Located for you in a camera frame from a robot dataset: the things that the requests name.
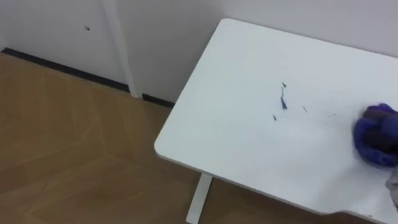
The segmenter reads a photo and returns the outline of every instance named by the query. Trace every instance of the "ink stain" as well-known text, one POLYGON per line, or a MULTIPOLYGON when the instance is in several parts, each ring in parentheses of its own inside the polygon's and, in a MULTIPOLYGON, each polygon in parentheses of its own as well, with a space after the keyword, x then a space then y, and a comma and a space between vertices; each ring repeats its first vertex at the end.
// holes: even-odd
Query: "ink stain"
POLYGON ((287 110, 287 106, 284 100, 284 95, 285 95, 284 88, 282 87, 282 96, 280 96, 280 102, 282 103, 282 109, 287 110))

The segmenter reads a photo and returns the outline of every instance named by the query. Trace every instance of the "wooden floor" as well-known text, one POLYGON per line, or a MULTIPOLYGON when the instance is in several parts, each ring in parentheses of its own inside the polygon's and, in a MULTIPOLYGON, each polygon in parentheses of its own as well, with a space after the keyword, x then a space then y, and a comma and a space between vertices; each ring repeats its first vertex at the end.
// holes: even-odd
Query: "wooden floor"
MULTIPOLYGON (((0 54, 0 223, 185 223, 199 175, 153 148, 169 113, 0 54)), ((214 180, 200 223, 366 222, 214 180)))

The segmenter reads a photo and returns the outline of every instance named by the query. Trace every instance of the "white table leg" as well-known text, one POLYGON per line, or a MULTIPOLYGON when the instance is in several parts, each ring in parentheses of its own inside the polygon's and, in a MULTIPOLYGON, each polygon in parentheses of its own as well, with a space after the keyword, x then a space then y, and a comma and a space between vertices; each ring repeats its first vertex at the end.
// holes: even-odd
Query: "white table leg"
POLYGON ((203 205, 205 204, 207 192, 213 178, 207 174, 201 174, 200 180, 193 195, 191 206, 189 207, 187 215, 187 223, 198 224, 203 205))

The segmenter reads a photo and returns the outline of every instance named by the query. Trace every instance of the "black baseboard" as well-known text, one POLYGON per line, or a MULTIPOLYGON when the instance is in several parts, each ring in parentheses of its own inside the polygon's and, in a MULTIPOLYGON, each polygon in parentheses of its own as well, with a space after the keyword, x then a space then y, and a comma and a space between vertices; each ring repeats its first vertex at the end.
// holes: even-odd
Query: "black baseboard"
POLYGON ((175 103, 167 101, 167 100, 162 100, 162 99, 156 98, 154 96, 149 96, 148 94, 145 94, 145 93, 142 94, 142 99, 145 101, 151 102, 151 103, 155 103, 160 106, 168 107, 168 108, 173 108, 174 104, 175 104, 175 103))
POLYGON ((51 68, 51 69, 54 69, 54 70, 57 70, 57 71, 60 71, 60 72, 63 72, 63 73, 67 73, 67 74, 70 74, 70 75, 73 75, 73 76, 76 76, 76 77, 79 77, 79 78, 83 78, 85 80, 89 80, 89 81, 96 82, 96 83, 99 83, 99 84, 102 84, 102 85, 106 85, 106 86, 109 86, 109 87, 112 87, 112 88, 115 88, 115 89, 118 89, 118 90, 126 91, 128 93, 130 92, 129 91, 129 87, 126 84, 119 83, 119 82, 116 82, 116 81, 113 81, 113 80, 109 80, 107 78, 99 77, 97 75, 93 75, 93 74, 90 74, 90 73, 87 73, 87 72, 83 72, 81 70, 77 70, 75 68, 71 68, 71 67, 68 67, 68 66, 65 66, 65 65, 61 65, 61 64, 58 64, 58 63, 55 63, 55 62, 51 62, 49 60, 38 58, 38 57, 35 57, 33 55, 25 54, 25 53, 19 52, 17 50, 12 50, 12 49, 9 49, 9 48, 5 48, 2 51, 2 53, 10 55, 10 56, 13 56, 13 57, 17 57, 19 59, 23 59, 23 60, 26 60, 26 61, 29 61, 29 62, 33 62, 33 63, 36 63, 38 65, 41 65, 41 66, 44 66, 44 67, 47 67, 47 68, 51 68))

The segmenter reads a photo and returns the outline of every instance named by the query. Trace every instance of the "table top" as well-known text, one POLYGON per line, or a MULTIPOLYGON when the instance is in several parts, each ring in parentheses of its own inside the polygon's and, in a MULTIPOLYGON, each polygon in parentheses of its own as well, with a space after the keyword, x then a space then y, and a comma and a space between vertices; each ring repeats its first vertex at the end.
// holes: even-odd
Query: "table top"
POLYGON ((397 83, 396 58, 223 19, 155 150, 312 212, 397 223, 391 170, 362 161, 351 135, 368 105, 398 108, 397 83))

